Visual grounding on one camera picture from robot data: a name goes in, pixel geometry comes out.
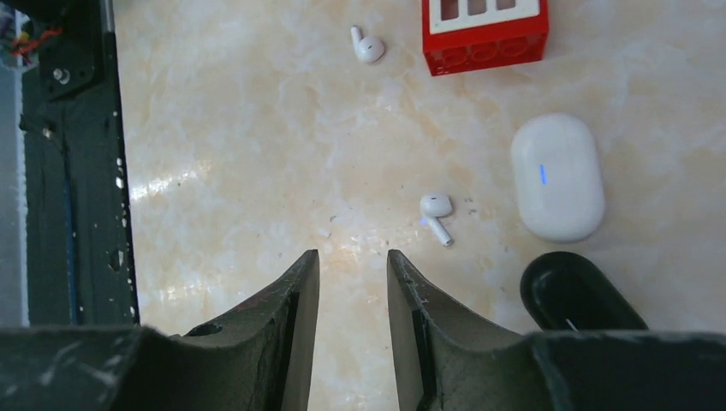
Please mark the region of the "white oval earbud case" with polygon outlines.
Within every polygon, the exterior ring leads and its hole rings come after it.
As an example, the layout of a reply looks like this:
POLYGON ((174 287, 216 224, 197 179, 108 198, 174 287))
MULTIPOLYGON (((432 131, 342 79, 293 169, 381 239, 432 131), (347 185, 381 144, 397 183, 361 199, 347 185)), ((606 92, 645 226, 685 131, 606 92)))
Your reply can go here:
POLYGON ((510 147, 516 204, 524 226, 542 240, 573 243, 604 219, 604 183, 596 139, 566 113, 536 116, 510 147))

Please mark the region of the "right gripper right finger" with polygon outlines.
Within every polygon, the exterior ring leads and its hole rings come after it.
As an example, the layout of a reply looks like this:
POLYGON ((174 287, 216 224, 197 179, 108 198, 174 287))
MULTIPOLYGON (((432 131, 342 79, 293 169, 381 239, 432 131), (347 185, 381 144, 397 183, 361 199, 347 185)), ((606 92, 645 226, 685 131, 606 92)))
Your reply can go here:
POLYGON ((520 335, 387 256, 402 410, 722 410, 725 338, 662 331, 520 335))

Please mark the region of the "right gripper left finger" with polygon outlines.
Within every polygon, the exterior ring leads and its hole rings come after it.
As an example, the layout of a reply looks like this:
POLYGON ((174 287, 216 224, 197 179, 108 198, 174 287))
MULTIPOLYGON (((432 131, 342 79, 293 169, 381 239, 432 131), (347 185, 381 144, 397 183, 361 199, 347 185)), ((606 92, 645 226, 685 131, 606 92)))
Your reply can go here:
POLYGON ((319 256, 187 334, 147 326, 7 329, 4 410, 305 410, 319 256))

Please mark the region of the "white earbud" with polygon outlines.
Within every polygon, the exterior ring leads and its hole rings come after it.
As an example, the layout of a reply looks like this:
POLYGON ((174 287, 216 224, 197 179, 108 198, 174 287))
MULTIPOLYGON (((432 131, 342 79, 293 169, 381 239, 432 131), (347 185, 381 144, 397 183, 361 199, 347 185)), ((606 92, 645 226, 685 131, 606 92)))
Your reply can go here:
POLYGON ((366 64, 378 61, 385 53, 384 42, 375 36, 364 36, 360 27, 352 26, 350 35, 356 58, 366 64))
POLYGON ((454 241, 440 221, 453 212, 450 197, 447 194, 425 194, 420 199, 420 211, 426 225, 441 245, 450 247, 454 241))

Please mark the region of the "black earbud charging case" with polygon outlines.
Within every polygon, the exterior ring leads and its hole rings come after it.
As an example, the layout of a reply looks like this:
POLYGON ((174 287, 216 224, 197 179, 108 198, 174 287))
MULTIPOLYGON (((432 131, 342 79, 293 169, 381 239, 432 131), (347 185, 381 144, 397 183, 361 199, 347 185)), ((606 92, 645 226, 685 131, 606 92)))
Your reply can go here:
POLYGON ((591 260, 545 253, 524 270, 520 296, 543 330, 646 330, 645 320, 591 260))

